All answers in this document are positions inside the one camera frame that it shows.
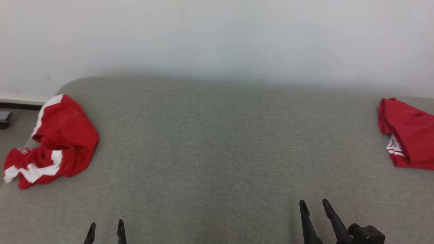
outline red garment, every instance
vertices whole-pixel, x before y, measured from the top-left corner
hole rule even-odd
[[[382,99],[378,126],[391,134],[386,149],[396,167],[434,170],[434,115],[395,98]]]
[[[72,177],[89,166],[98,133],[81,106],[67,95],[51,98],[38,114],[32,138],[38,148],[14,148],[4,163],[4,180],[18,188]]]

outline white wall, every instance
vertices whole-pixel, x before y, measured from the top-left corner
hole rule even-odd
[[[0,0],[0,95],[117,72],[434,97],[433,0]]]

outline white baseboard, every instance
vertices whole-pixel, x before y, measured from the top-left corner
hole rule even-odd
[[[10,102],[30,105],[44,105],[50,98],[35,96],[5,96],[0,95],[0,102]]]

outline gray floor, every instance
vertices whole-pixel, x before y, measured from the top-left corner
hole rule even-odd
[[[0,130],[0,164],[3,171],[3,163],[12,148],[23,147],[29,139],[36,125],[38,111],[21,109],[0,109],[11,111],[11,123],[5,130]]]

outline folded red cloth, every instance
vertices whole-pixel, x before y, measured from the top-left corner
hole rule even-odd
[[[85,170],[98,143],[98,132],[78,103],[58,95],[42,106],[32,138],[40,147],[14,148],[4,163],[4,180],[9,183],[18,177],[20,189]]]
[[[382,99],[378,126],[391,134],[386,150],[396,167],[434,170],[434,115],[395,98]]]

